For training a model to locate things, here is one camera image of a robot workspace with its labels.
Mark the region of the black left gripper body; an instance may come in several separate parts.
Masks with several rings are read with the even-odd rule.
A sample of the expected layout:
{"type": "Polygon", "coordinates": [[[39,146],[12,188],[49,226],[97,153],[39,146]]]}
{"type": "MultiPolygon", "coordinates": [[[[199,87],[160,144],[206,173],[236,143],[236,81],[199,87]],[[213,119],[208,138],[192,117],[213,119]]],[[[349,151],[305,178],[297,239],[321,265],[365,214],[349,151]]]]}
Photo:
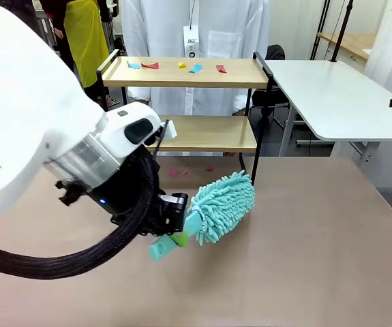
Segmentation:
{"type": "Polygon", "coordinates": [[[166,223],[166,202],[162,192],[114,194],[108,197],[108,212],[117,228],[109,237],[136,237],[152,234],[161,236],[169,233],[166,223]]]}

